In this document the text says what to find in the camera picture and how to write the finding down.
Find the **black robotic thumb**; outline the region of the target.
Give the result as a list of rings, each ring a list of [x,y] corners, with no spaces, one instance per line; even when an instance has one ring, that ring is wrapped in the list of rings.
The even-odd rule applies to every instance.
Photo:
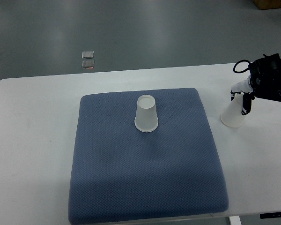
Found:
[[[251,112],[251,104],[252,100],[255,99],[255,96],[253,93],[244,93],[243,99],[242,99],[242,111],[241,114],[243,116],[249,114]]]

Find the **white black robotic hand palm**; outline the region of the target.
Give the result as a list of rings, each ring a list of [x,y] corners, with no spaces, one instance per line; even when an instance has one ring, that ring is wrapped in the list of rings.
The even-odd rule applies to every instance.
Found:
[[[238,82],[237,84],[234,84],[231,87],[230,95],[235,96],[236,94],[239,94],[239,93],[252,93],[253,88],[250,84],[250,80],[251,80],[251,76],[248,76],[248,78],[246,80],[243,80],[241,82]]]

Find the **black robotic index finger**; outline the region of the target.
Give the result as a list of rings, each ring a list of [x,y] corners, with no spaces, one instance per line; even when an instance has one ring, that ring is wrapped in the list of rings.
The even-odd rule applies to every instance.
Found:
[[[230,100],[231,101],[235,98],[235,95],[236,94],[234,92],[232,92],[232,91],[230,92]]]

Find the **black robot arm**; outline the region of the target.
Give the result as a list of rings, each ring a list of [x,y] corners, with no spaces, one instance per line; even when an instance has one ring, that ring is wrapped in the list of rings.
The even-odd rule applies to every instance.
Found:
[[[231,87],[231,100],[242,94],[241,115],[251,112],[251,102],[255,98],[281,102],[281,57],[279,54],[250,62],[240,60],[233,66],[236,74],[250,72],[248,78]]]

